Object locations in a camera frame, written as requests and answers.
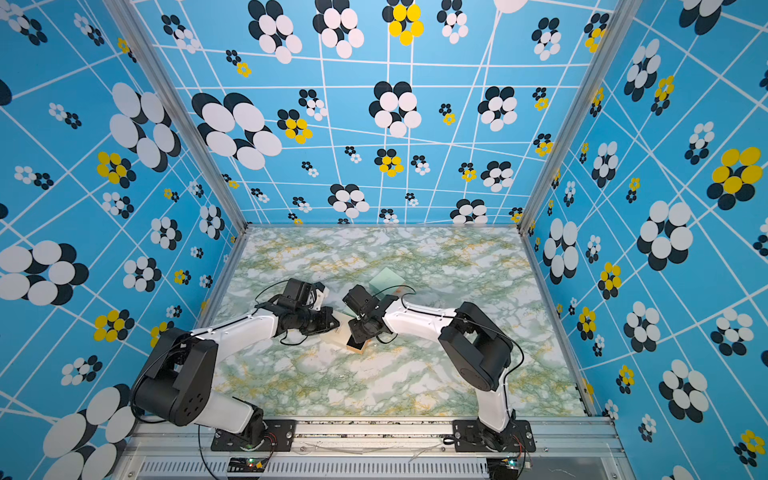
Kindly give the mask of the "beige drawer jewelry box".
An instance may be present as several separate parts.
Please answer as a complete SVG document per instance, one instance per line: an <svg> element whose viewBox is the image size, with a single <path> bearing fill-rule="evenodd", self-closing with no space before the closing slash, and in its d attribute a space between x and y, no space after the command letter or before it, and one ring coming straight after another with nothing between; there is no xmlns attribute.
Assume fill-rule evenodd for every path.
<svg viewBox="0 0 768 480"><path fill-rule="evenodd" d="M335 311L333 313L334 319L339 323L339 326L322 335L322 339L335 347L345 349L349 352L362 354L368 345L368 342L357 343L352 337L349 321L353 319L342 312Z"/></svg>

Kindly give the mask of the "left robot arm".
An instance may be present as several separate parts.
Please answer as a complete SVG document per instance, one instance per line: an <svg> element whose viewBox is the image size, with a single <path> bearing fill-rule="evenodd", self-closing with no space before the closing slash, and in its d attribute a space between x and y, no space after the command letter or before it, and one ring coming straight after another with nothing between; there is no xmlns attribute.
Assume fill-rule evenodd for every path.
<svg viewBox="0 0 768 480"><path fill-rule="evenodd" d="M129 396L137 419L145 413L183 427L195 424L227 433L256 448L276 438L267 431L263 410L216 392L217 366L234 354L291 330L305 337L336 329L333 309L324 304L328 288L294 278L282 293L259 302L235 320L186 331L172 327L160 334Z"/></svg>

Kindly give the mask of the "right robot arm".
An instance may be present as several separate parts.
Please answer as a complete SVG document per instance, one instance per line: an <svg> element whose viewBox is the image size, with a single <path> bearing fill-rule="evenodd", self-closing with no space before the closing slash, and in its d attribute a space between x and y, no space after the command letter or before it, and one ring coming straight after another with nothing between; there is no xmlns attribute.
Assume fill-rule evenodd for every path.
<svg viewBox="0 0 768 480"><path fill-rule="evenodd" d="M496 452L525 449L525 435L516 432L516 413L509 405L507 387L509 375L522 366L525 354L477 305L424 307L403 296L377 298L361 285L349 290L343 302L355 314L349 327L358 343L383 333L438 343L463 380L475 389L478 436L484 447Z"/></svg>

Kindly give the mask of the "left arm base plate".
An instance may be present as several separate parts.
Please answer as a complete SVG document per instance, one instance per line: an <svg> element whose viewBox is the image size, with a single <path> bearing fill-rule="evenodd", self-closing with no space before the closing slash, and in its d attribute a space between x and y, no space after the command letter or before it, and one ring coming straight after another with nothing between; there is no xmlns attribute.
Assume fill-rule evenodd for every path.
<svg viewBox="0 0 768 480"><path fill-rule="evenodd" d="M253 422L243 433L217 429L210 449L215 452L289 452L296 434L293 419L262 419Z"/></svg>

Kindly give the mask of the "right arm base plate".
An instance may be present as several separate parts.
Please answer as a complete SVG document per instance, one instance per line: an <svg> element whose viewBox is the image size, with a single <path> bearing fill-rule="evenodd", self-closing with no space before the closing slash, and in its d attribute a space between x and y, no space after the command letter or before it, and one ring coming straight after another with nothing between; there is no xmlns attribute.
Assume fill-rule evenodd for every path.
<svg viewBox="0 0 768 480"><path fill-rule="evenodd" d="M496 432L479 420L453 420L455 450L463 453L532 453L537 447L531 425L525 420L511 420Z"/></svg>

